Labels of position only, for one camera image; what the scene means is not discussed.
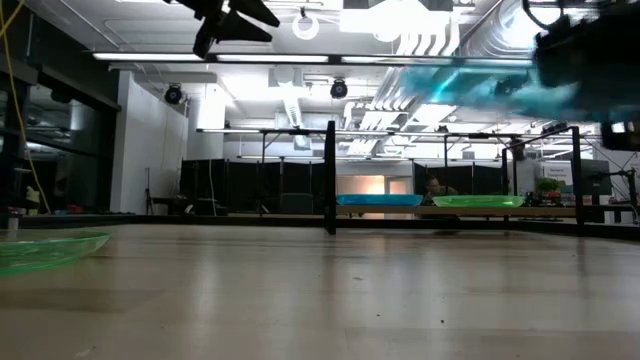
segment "blue plastic tray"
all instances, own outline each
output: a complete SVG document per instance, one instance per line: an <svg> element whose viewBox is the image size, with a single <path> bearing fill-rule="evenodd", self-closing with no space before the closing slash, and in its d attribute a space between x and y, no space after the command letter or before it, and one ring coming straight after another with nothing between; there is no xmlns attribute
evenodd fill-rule
<svg viewBox="0 0 640 360"><path fill-rule="evenodd" d="M338 204L378 205L378 206L418 206L422 202L421 195L338 195Z"/></svg>

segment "wooden floor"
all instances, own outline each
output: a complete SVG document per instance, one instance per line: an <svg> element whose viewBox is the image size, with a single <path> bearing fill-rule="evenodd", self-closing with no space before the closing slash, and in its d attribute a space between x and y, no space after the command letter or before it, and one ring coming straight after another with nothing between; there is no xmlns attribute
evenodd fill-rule
<svg viewBox="0 0 640 360"><path fill-rule="evenodd" d="M0 359L640 359L640 246L130 225L0 278Z"/></svg>

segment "green tray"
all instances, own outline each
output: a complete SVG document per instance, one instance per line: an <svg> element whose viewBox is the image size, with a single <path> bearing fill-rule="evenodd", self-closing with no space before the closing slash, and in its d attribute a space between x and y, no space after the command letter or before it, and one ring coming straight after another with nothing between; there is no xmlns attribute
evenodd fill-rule
<svg viewBox="0 0 640 360"><path fill-rule="evenodd" d="M0 275L54 267L89 255L111 235L81 230L0 231Z"/></svg>
<svg viewBox="0 0 640 360"><path fill-rule="evenodd" d="M523 196L459 195L436 196L433 202L441 207L503 207L514 208L524 203Z"/></svg>

